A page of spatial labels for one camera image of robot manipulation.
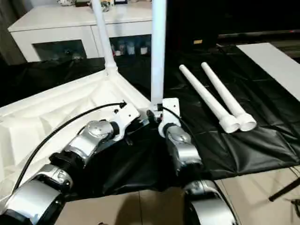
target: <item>curtain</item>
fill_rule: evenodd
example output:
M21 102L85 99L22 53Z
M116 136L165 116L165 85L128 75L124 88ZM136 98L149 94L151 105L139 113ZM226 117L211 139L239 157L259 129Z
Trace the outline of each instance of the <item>curtain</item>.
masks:
M20 18L25 10L21 5L16 7L11 2L0 0L0 55L8 65L26 62L13 37L8 32L8 27Z

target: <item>white pvc pipe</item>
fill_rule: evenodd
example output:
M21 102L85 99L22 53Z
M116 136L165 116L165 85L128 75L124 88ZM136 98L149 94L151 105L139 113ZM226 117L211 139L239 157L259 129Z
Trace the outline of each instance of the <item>white pvc pipe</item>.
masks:
M213 97L213 95L200 83L200 81L198 81L184 65L180 65L179 69L212 110L215 116L219 119L219 123L224 131L226 133L232 133L239 129L240 125L237 119L229 114L229 112L215 99L215 97Z
M256 127L255 119L238 103L238 101L233 97L230 91L225 87L225 85L220 81L218 76L209 67L206 62L201 64L206 75L209 77L212 84L215 86L221 98L224 100L230 112L237 118L240 123L241 131L249 131Z
M116 74L116 71L118 70L118 68L117 68L117 64L113 58L113 51L112 51L111 43L109 41L108 33L106 30L106 24L104 21L100 0L92 0L92 7L93 7L94 14L96 16L96 20L97 20L97 26L98 26L98 31L99 31L100 40L101 40L101 46L102 46L104 59L105 59L105 68L109 75L110 74L113 75L113 74Z
M161 104L164 96L165 30L167 0L152 2L151 104Z

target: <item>floor tile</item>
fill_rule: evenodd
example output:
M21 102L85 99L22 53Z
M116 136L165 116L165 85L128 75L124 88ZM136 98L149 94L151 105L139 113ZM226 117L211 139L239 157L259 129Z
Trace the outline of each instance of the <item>floor tile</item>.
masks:
M229 195L228 195L228 193L227 193L227 190L226 190L226 188L225 188L225 186L224 186L224 184L223 184L223 181L222 181L222 180L216 180L216 183L217 183L217 185L219 186L219 188L221 189L221 191L222 191L223 195L225 196L227 202L229 203L229 206L230 206L231 209L233 210L233 213L235 214L236 219L237 219L238 222L240 223L240 218L239 218L239 216L238 216L238 214L237 214L237 211L236 211L236 209L235 209L235 207L234 207L234 205L233 205L233 203L232 203L232 201L231 201L231 198L229 197Z
M136 192L69 202L56 225L141 225L140 215Z
M171 188L165 192L141 191L143 225L183 225L183 192Z
M242 225L300 224L286 199L300 197L299 188L275 202L268 197L292 182L296 176L289 170L277 170L222 180Z

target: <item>white table top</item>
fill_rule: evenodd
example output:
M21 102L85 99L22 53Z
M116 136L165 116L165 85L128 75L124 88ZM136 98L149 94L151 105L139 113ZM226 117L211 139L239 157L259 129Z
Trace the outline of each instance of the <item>white table top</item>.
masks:
M270 43L238 45L247 56L300 101L300 64Z
M151 21L152 4L141 1L116 5L104 13L104 18L106 24ZM90 7L62 7L57 4L33 8L11 25L8 30L14 32L96 24L95 16Z

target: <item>black wire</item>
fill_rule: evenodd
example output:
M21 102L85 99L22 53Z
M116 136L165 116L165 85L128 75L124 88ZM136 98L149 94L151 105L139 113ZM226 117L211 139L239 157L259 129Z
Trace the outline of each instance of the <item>black wire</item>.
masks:
M300 218L300 199L291 200L291 203L295 206L296 215Z
M82 116L85 116L86 114L89 114L93 111L96 111L96 110L99 110L99 109L102 109L102 108L105 108L105 107L110 107L110 106L115 106L115 105L125 105L126 103L111 103L111 104L106 104L106 105L101 105L101 106L97 106L93 109L90 109L88 111L85 111L77 116L75 116L74 118L68 120L67 122L65 122L64 124L62 124L61 126L59 126L58 128L56 128L54 131L52 131L52 133L50 133L33 151L33 153L30 155L30 157L28 158L25 166L23 167L21 173L20 173L20 176L18 177L18 180L16 181L15 183L15 186L14 186L14 189L13 189L13 192L15 192L19 186L20 186L20 183L30 165L30 163L32 162L33 158L36 156L36 154L38 153L38 151L46 144L47 141L49 141L54 135L56 135L61 129L63 129L64 127L66 127L67 125L69 125L70 123L72 123L73 121L75 121L76 119L82 117Z
M168 111L169 113L171 113L173 116L175 116L183 125L184 127L188 130L188 132L191 134L193 140L194 140L194 143L196 145L196 148L199 149L199 146L198 146L198 143L196 141L196 136L194 135L194 133L192 132L191 128L188 126L188 124L182 120L182 118L180 116L178 116L176 113L174 113L172 110L170 109L167 109L165 107L162 107L164 110Z
M297 171L299 174L297 175L297 177L299 177L300 176L300 171L295 167L295 166L293 166L292 167L295 171Z
M295 176L296 176L297 178L299 178L299 175L298 175L292 168L289 167L289 169L292 171L293 174L295 174Z
M85 126L83 126L83 127L77 132L77 135L79 135L79 134L83 131L83 129L85 129Z

